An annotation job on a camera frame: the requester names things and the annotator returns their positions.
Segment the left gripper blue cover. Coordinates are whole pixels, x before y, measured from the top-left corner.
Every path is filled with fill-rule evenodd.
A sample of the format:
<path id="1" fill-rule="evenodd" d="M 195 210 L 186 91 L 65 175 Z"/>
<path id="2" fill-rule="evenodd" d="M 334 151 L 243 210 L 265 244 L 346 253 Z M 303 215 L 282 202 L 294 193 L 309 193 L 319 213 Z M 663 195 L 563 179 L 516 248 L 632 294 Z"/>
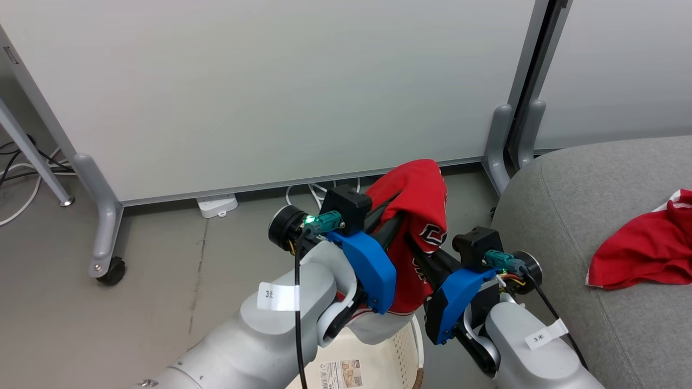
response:
<path id="1" fill-rule="evenodd" d="M 367 305 L 384 315 L 395 300 L 396 269 L 384 250 L 387 250 L 400 231 L 406 217 L 397 212 L 388 220 L 380 218 L 372 237 L 359 231 L 343 236 L 336 231 L 327 234 L 328 241 L 341 248 L 367 294 Z"/>

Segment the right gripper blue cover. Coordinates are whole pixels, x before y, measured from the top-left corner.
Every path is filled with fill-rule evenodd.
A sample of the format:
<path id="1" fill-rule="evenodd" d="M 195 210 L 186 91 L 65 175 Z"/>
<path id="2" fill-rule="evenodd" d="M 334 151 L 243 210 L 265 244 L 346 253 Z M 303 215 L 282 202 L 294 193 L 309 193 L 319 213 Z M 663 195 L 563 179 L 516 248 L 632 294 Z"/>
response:
<path id="1" fill-rule="evenodd" d="M 432 344 L 440 345 L 453 336 L 465 309 L 481 291 L 482 285 L 495 279 L 497 270 L 476 273 L 460 269 L 460 261 L 447 251 L 437 249 L 432 253 L 426 253 L 413 239 L 408 239 L 408 248 L 413 254 L 413 263 L 420 269 L 420 274 L 425 277 L 447 277 L 428 300 L 425 318 L 425 332 L 428 338 Z"/>

